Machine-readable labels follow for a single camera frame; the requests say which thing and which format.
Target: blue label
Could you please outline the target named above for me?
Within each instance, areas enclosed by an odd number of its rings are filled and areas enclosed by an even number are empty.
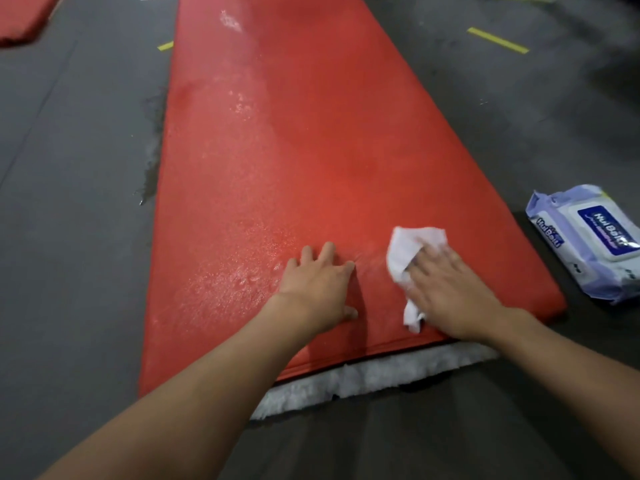
[[[596,205],[580,209],[578,215],[582,217],[613,256],[622,256],[640,250],[640,244],[603,206]]]
[[[542,233],[547,237],[551,245],[555,248],[559,248],[564,244],[564,239],[554,226],[548,225],[542,217],[536,219],[536,226],[540,228]]]

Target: hand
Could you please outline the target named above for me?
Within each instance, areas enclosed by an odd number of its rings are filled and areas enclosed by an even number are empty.
[[[300,265],[295,258],[287,263],[280,289],[272,299],[292,308],[302,317],[309,332],[316,335],[329,331],[345,319],[355,319],[355,308],[345,306],[347,286],[356,265],[349,261],[334,266],[335,245],[325,243],[318,259],[314,260],[309,246],[302,249]]]
[[[406,295],[427,315],[427,322],[450,337],[490,342],[508,322],[528,315],[507,308],[449,247],[425,246],[408,268],[413,284]]]

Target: forearm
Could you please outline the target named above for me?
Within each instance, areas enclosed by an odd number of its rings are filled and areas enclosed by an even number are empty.
[[[640,372],[516,314],[491,343],[564,402],[622,466],[640,477]]]
[[[110,421],[45,479],[212,478],[278,374],[312,338],[272,299],[244,329]]]

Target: red cushion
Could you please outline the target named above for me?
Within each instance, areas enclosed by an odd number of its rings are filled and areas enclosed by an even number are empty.
[[[444,339],[402,323],[394,226],[446,229],[509,306],[564,299],[509,209],[362,0],[180,0],[142,394],[252,318],[305,244],[354,260],[360,320],[280,375]]]
[[[0,45],[38,36],[59,0],[0,0]]]

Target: wet wipes package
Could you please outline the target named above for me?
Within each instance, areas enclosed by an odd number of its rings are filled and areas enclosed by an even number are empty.
[[[640,228],[601,188],[534,192],[527,215],[589,296],[640,296]]]

